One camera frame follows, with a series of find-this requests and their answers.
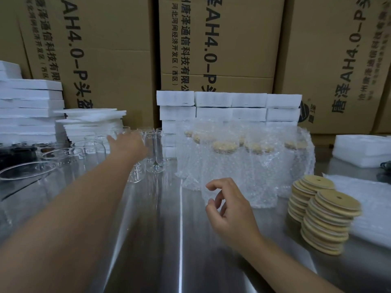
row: stack of wooden lids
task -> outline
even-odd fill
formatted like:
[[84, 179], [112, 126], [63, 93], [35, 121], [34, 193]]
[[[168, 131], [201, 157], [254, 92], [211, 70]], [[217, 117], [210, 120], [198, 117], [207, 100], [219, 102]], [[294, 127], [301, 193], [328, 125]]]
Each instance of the stack of wooden lids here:
[[308, 203], [300, 233], [316, 250], [340, 255], [349, 238], [350, 224], [360, 215], [358, 200], [332, 189], [319, 190]]
[[334, 189], [334, 183], [324, 177], [306, 175], [292, 184], [292, 195], [288, 202], [288, 214], [303, 222], [311, 198], [322, 189]]

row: brown cardboard box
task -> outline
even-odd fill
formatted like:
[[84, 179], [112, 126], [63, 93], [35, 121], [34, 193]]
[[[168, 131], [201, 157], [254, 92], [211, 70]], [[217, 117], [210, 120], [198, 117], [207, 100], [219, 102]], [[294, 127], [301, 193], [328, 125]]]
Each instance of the brown cardboard box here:
[[369, 133], [391, 62], [391, 0], [286, 0], [275, 93], [311, 133]]
[[31, 79], [31, 72], [23, 45], [22, 34], [15, 14], [15, 0], [0, 0], [0, 60], [17, 63], [25, 79]]
[[391, 68], [377, 111], [373, 133], [391, 133]]
[[157, 121], [152, 0], [18, 0], [34, 78], [61, 81], [66, 108]]
[[159, 0], [162, 90], [272, 91], [284, 0]]

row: person's right hand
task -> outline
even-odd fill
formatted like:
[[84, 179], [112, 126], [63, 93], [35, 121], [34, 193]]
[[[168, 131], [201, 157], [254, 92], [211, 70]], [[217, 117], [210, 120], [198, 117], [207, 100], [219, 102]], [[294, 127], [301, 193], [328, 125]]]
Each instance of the person's right hand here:
[[148, 149], [144, 146], [138, 131], [119, 133], [117, 140], [107, 136], [107, 140], [110, 144], [111, 154], [120, 155], [122, 158], [130, 158], [134, 163], [143, 160], [147, 156]]
[[[264, 241], [250, 203], [244, 198], [232, 178], [210, 181], [206, 187], [210, 190], [221, 189], [216, 199], [210, 199], [206, 213], [213, 229], [234, 250], [243, 255], [252, 247]], [[220, 213], [218, 208], [222, 200], [225, 203]]]

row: stainless steel tabletop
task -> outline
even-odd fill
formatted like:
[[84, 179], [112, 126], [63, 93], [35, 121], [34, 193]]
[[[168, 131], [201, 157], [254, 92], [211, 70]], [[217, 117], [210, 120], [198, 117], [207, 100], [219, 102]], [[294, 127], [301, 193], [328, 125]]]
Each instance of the stainless steel tabletop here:
[[[318, 149], [315, 173], [382, 180]], [[175, 161], [125, 190], [91, 292], [269, 292], [266, 281], [212, 231], [200, 192], [181, 187]], [[351, 237], [343, 255], [327, 256], [300, 237], [287, 200], [255, 209], [261, 233], [345, 292], [391, 292], [391, 250]]]

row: forearm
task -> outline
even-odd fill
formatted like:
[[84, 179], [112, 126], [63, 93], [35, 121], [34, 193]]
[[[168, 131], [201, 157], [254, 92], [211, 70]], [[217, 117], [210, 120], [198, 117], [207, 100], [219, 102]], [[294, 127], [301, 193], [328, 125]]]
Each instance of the forearm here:
[[243, 257], [277, 293], [341, 292], [295, 261], [270, 240], [256, 239]]
[[0, 291], [83, 290], [134, 160], [110, 155], [17, 231], [0, 250]]

